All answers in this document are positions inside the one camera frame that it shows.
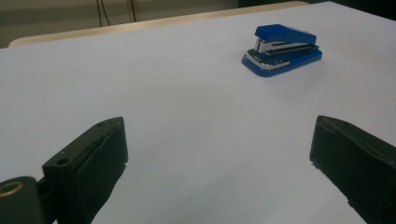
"stapler top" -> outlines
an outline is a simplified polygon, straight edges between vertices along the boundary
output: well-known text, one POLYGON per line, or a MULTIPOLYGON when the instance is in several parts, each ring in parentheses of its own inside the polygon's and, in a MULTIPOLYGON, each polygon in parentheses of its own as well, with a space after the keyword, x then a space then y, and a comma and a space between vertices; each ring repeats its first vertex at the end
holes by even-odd
POLYGON ((266 42, 288 42, 315 44, 317 37, 308 32, 274 24, 257 27, 255 35, 266 42))

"stapler base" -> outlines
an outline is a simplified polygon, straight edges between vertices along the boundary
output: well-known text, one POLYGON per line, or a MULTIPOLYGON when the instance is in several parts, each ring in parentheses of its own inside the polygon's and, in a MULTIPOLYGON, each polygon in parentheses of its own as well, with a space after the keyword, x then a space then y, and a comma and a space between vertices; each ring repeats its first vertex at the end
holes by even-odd
POLYGON ((268 56, 268 59, 271 60, 267 60, 265 56, 256 57, 253 55, 252 51, 254 50, 249 50, 247 54, 245 54, 242 58, 242 64, 260 77, 272 77, 287 72, 294 68, 320 60, 322 56, 320 50, 314 49, 303 52, 299 57, 295 57, 291 60, 286 58, 286 60, 274 62, 274 57, 268 56))

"screw hole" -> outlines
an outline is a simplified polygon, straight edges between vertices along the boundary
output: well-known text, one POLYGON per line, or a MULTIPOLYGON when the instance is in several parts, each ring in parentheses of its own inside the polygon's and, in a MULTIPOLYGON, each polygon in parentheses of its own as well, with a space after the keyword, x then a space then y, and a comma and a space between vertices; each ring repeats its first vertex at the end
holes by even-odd
POLYGON ((8 183, 4 186, 1 186, 0 187, 0 198, 3 198, 8 195, 11 195, 13 193, 16 193, 22 188, 23 188, 23 183, 20 181, 14 181, 14 182, 8 183))
POLYGON ((56 164, 58 165, 65 165, 69 162, 69 159, 61 159, 58 162, 56 162, 56 164))

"dark background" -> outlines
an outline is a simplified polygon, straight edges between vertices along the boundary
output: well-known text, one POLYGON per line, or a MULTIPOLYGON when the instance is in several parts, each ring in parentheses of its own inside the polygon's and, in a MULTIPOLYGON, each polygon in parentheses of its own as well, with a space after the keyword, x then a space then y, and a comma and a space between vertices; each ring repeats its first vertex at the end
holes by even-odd
MULTIPOLYGON (((259 5, 289 2, 288 0, 239 0, 238 7, 253 7, 259 5)), ((303 2, 314 4, 326 2, 323 0, 303 0, 303 2)), ((390 0, 332 0, 332 2, 353 7, 380 17, 396 21, 396 7, 391 5, 390 0)))

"blue stapler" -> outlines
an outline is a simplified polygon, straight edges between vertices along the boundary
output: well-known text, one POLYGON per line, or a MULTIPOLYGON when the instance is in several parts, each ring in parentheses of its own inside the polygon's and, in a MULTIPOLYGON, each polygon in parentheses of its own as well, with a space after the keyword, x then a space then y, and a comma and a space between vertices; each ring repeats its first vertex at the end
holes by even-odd
POLYGON ((247 51, 242 64, 261 77, 287 72, 321 58, 317 37, 274 24, 257 27, 256 47, 247 51))

